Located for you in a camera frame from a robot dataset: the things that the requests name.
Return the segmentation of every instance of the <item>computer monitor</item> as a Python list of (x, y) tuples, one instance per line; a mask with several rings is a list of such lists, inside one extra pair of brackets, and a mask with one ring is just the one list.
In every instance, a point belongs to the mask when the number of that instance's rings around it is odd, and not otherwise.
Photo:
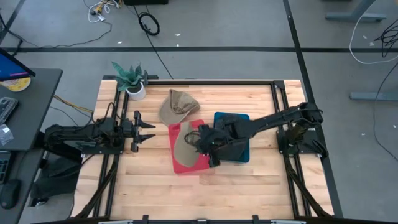
[(0, 81), (34, 77), (35, 73), (0, 48)]

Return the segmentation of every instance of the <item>keyboard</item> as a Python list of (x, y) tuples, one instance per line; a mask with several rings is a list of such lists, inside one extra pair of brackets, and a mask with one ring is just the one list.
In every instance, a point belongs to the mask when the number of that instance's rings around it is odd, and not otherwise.
[(5, 183), (10, 166), (11, 166), (11, 152), (0, 151), (0, 184)]
[(0, 125), (7, 121), (17, 105), (18, 101), (16, 99), (10, 97), (0, 99)]

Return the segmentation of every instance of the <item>red cutting board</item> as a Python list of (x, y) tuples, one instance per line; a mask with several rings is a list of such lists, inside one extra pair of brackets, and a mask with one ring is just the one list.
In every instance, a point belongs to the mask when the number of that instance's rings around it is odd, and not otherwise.
[[(193, 130), (197, 130), (199, 125), (205, 124), (203, 120), (196, 120), (196, 121), (191, 121), (191, 127)], [(194, 172), (198, 170), (204, 170), (204, 169), (209, 169), (209, 160), (210, 157), (201, 154), (195, 165), (191, 167), (186, 167), (184, 165), (181, 165), (177, 160), (174, 158), (174, 145), (175, 141), (177, 140), (178, 135), (180, 134), (181, 130), (181, 124), (172, 124), (169, 126), (169, 139), (170, 139), (170, 148), (171, 148), (171, 153), (172, 153), (172, 160), (173, 160), (173, 169), (176, 174), (184, 174), (187, 172)]]

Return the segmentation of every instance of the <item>green plant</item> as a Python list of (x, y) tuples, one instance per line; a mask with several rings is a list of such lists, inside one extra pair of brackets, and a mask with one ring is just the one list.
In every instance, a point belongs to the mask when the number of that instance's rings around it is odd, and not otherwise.
[(144, 70), (144, 74), (142, 74), (140, 65), (138, 65), (136, 69), (130, 66), (130, 70), (123, 69), (115, 62), (112, 62), (112, 66), (118, 72), (116, 80), (121, 84), (119, 91), (125, 91), (128, 88), (137, 87), (141, 84), (141, 78), (146, 78), (148, 76), (146, 70)]

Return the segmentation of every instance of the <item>potted plant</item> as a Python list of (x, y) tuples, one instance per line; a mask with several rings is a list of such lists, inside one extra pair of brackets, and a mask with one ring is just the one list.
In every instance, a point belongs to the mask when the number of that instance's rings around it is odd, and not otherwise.
[(126, 91), (129, 94), (130, 98), (132, 98), (133, 100), (144, 99), (146, 93), (144, 84), (141, 80), (147, 80), (147, 71), (144, 70), (144, 74), (142, 74), (140, 65), (138, 65), (136, 69), (131, 66), (130, 70), (128, 71), (124, 70), (120, 65), (115, 62), (112, 62), (112, 65), (114, 69), (118, 71), (118, 76), (116, 76), (116, 80), (120, 84), (119, 91)]

